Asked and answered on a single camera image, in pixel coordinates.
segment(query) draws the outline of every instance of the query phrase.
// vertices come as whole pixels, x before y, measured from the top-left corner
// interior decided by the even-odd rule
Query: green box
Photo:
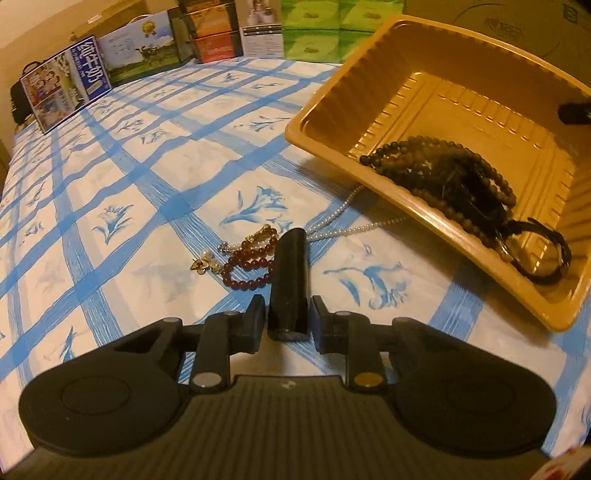
[[[282,0],[285,58],[342,62],[403,9],[404,0]]]
[[[340,27],[344,30],[375,32],[392,15],[402,13],[402,2],[341,0]]]
[[[284,30],[285,58],[340,62],[339,30]]]
[[[284,30],[338,30],[338,0],[284,0]]]

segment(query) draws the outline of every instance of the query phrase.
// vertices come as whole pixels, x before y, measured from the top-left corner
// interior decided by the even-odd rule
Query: bed
[[[238,58],[188,64],[119,87],[43,135],[15,139],[0,203],[0,465],[31,450],[18,397],[39,373],[162,317],[185,325],[243,310],[251,292],[190,270],[205,248],[263,223],[308,227],[356,187],[285,141],[331,64]],[[324,231],[401,213],[368,191]],[[591,422],[591,303],[551,334],[488,276],[407,219],[310,244],[311,289],[330,310],[388,324],[409,316],[542,376],[558,399],[544,451]],[[268,300],[269,287],[259,290]],[[312,341],[232,358],[232,373],[344,372]],[[186,381],[187,362],[179,381]]]

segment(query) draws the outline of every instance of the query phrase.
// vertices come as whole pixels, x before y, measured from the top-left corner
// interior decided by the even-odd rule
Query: beaded bracelet
[[[257,248],[257,244],[266,236],[268,236],[268,244]],[[258,232],[247,236],[240,248],[230,254],[227,263],[222,267],[224,285],[233,290],[256,290],[270,283],[273,278],[273,260],[268,260],[266,257],[273,254],[277,242],[277,230],[267,223]],[[267,273],[254,280],[236,281],[232,280],[231,276],[235,266],[245,271],[266,268]]]

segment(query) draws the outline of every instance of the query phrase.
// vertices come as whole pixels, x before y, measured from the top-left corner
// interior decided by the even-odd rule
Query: orange box
[[[238,29],[236,5],[228,3],[188,14],[194,25],[193,38],[208,37]]]
[[[232,59],[242,55],[242,43],[237,31],[210,35],[194,40],[197,46],[197,60],[207,63]]]

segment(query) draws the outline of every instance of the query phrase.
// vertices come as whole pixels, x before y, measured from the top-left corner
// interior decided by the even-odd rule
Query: black cylinder
[[[281,236],[275,248],[269,337],[283,342],[308,338],[309,288],[306,231],[294,228]]]

